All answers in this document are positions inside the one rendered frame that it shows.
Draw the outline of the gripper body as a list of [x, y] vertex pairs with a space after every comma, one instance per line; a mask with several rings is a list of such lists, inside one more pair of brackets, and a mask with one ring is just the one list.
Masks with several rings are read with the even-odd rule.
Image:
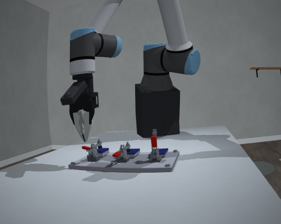
[[[86, 111], [86, 108], [89, 106], [89, 102], [93, 102], [94, 108], [99, 107], [98, 92], [94, 92], [93, 89], [92, 73], [73, 75], [72, 79], [77, 81], [85, 81], [87, 87], [84, 89], [84, 91], [81, 93], [79, 98], [75, 101], [75, 103], [71, 105], [71, 107], [73, 109], [76, 109], [76, 112], [82, 109]], [[96, 97], [97, 97], [97, 104], [96, 104]]]

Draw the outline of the grey toggle clamp with red handle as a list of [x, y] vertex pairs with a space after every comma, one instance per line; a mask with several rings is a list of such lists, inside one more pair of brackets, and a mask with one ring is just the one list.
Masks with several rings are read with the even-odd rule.
[[89, 153], [89, 155], [87, 155], [88, 161], [100, 160], [100, 154], [97, 153], [97, 147], [102, 148], [101, 144], [102, 142], [100, 141], [100, 139], [98, 139], [98, 142], [96, 144], [91, 143], [91, 147], [82, 146], [82, 149], [85, 149]]
[[115, 152], [112, 156], [116, 157], [117, 162], [128, 162], [130, 160], [130, 157], [129, 155], [127, 155], [127, 152], [130, 152], [130, 145], [128, 142], [126, 143], [126, 146], [121, 145], [120, 150]]
[[[156, 129], [153, 129], [151, 136], [151, 158], [149, 158], [149, 162], [160, 162], [162, 160], [162, 157], [159, 156], [159, 148], [157, 149], [157, 136], [158, 131]], [[156, 150], [153, 150], [153, 147], [156, 148]], [[156, 151], [156, 156], [154, 156], [154, 151]]]

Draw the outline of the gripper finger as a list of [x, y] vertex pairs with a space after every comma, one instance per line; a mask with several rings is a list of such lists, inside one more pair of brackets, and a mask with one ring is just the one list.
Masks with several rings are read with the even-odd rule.
[[90, 129], [93, 126], [93, 116], [95, 113], [95, 108], [93, 106], [93, 102], [89, 102], [89, 106], [86, 108], [86, 112], [82, 115], [82, 118], [84, 120], [84, 140], [87, 142], [87, 139], [89, 137]]
[[82, 131], [83, 127], [84, 127], [84, 120], [82, 118], [82, 112], [81, 111], [76, 112], [76, 109], [73, 109], [71, 107], [71, 105], [69, 105], [69, 114], [70, 114], [73, 124], [75, 125], [80, 137], [85, 142], [84, 136], [83, 136], [84, 133]]

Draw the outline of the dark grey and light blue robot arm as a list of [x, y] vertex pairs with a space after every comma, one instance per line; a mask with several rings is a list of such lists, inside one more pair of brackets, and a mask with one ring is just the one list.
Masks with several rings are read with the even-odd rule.
[[[123, 0], [102, 0], [85, 28], [70, 34], [70, 75], [95, 73], [95, 57], [117, 57], [122, 40], [103, 34]], [[194, 75], [200, 66], [200, 53], [188, 41], [179, 0], [157, 0], [168, 43], [144, 45], [144, 75], [140, 88], [167, 91], [173, 88], [169, 72]], [[94, 54], [95, 53], [95, 54]], [[61, 97], [62, 105], [72, 105], [87, 87], [74, 82]]]

